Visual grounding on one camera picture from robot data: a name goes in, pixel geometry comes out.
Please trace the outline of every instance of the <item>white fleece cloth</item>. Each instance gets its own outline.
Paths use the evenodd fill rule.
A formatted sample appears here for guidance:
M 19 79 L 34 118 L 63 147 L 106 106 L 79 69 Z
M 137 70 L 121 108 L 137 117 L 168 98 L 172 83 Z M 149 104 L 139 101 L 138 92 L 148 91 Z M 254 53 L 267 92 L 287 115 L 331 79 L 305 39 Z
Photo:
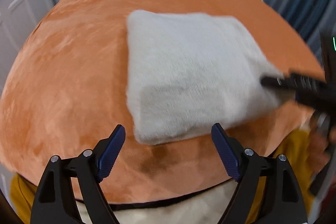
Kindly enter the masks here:
M 282 73 L 234 17 L 137 10 L 127 28 L 127 107 L 139 143 L 205 135 L 216 122 L 230 128 L 288 99 L 260 85 Z

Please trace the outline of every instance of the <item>orange fleece blanket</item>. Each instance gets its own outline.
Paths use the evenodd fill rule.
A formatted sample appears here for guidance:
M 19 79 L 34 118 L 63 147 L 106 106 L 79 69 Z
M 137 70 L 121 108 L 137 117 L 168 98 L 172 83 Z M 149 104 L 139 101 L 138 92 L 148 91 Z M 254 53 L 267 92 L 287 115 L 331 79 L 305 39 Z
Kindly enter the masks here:
M 120 123 L 126 142 L 101 183 L 109 203 L 172 198 L 228 179 L 210 135 L 157 146 L 135 141 L 125 93 L 126 18 L 134 10 L 234 16 L 277 68 L 323 77 L 299 35 L 261 0 L 61 0 L 24 44 L 3 90 L 0 159 L 7 168 L 37 185 L 51 156 L 77 156 Z M 269 155 L 310 114 L 289 102 L 228 134 Z M 80 199 L 75 180 L 73 187 Z

